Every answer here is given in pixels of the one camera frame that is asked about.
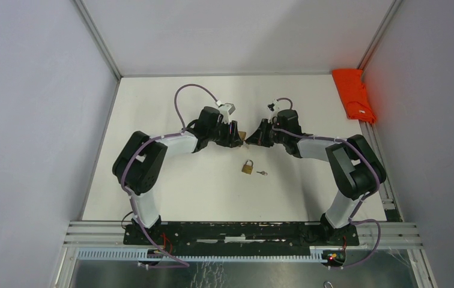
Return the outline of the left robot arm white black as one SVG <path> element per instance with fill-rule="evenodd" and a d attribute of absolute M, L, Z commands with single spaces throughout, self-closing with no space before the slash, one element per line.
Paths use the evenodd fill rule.
<path fill-rule="evenodd" d="M 155 244 L 161 237 L 156 225 L 160 213 L 154 200 L 154 186 L 164 160 L 182 154 L 197 153 L 209 143 L 227 148 L 243 145 L 238 123 L 229 117 L 235 111 L 231 103 L 218 108 L 205 106 L 198 117 L 183 131 L 150 137 L 135 131 L 115 160 L 112 173 L 129 195 L 136 222 L 141 225 L 138 237 L 146 244 Z"/>

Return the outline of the small brass padlock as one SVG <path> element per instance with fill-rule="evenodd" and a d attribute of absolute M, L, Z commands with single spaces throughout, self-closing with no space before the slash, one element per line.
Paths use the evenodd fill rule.
<path fill-rule="evenodd" d="M 248 175 L 251 175 L 252 172 L 253 172 L 253 161 L 252 160 L 247 160 L 242 168 L 241 168 L 241 171 L 245 174 L 248 174 Z"/>

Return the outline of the large brass padlock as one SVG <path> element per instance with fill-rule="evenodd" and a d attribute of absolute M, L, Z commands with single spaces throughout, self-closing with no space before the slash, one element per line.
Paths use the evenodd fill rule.
<path fill-rule="evenodd" d="M 239 135 L 239 137 L 240 137 L 241 144 L 243 145 L 244 142 L 245 142 L 247 133 L 246 133 L 245 131 L 239 131 L 239 132 L 238 132 L 238 135 Z"/>

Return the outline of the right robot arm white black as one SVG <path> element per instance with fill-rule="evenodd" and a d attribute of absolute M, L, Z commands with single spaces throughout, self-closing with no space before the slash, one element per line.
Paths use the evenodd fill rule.
<path fill-rule="evenodd" d="M 270 148 L 283 145 L 295 158 L 325 161 L 330 165 L 337 186 L 335 198 L 319 221 L 319 237 L 334 245 L 343 238 L 363 201 L 375 194 L 386 180 L 386 171 L 364 136 L 333 138 L 306 134 L 296 110 L 285 109 L 270 119 L 262 119 L 246 141 Z"/>

